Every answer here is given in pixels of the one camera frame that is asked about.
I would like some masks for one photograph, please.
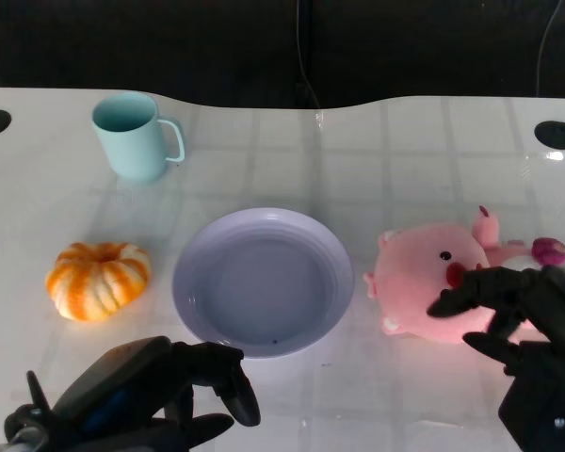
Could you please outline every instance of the mug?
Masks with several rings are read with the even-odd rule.
[[[157,102],[146,94],[124,92],[103,100],[94,108],[92,122],[109,165],[123,179],[154,181],[166,170],[167,161],[185,159],[182,125],[159,116]],[[168,157],[161,123],[173,127],[180,156]]]

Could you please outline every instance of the plate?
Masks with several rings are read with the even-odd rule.
[[[282,356],[325,336],[353,294],[339,239],[290,210],[235,212],[195,235],[173,276],[173,298],[202,341],[250,358]]]

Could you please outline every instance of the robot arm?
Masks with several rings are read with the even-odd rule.
[[[469,271],[428,313],[449,317],[477,306],[496,314],[486,332],[469,332],[464,341],[515,377],[498,411],[501,421],[524,452],[565,452],[565,269]],[[549,342],[509,342],[526,319]]]
[[[247,427],[260,423],[243,357],[235,348],[172,344],[164,336],[135,341],[109,350],[52,409],[28,372],[33,403],[7,418],[7,440],[32,444],[35,452],[184,452],[226,431],[233,418]],[[232,417],[193,418],[193,384],[213,387]],[[162,408],[165,419],[153,418]]]

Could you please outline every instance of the small orange pumpkin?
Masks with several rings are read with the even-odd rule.
[[[151,278],[149,255],[131,243],[73,243],[46,275],[46,289],[71,320],[105,320],[136,299]]]

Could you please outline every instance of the table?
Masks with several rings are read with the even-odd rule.
[[[5,416],[29,400],[26,370],[54,403],[111,347],[157,334],[196,343],[171,298],[180,252],[222,215],[277,206],[340,237],[355,295],[318,344],[244,362],[263,423],[235,426],[201,452],[518,450],[496,416],[510,385],[501,365],[467,346],[384,336],[360,276],[381,231],[468,225],[480,204],[498,214],[505,239],[565,242],[565,153],[547,158],[560,155],[533,135],[540,121],[565,121],[565,100],[412,97],[314,112],[154,96],[184,125],[187,160],[138,187],[110,171],[90,127],[91,109],[111,93],[0,89],[13,117],[0,135],[0,442]],[[153,258],[145,295],[103,324],[59,317],[43,286],[77,240],[129,240]],[[210,391],[196,397],[199,413],[224,410]]]

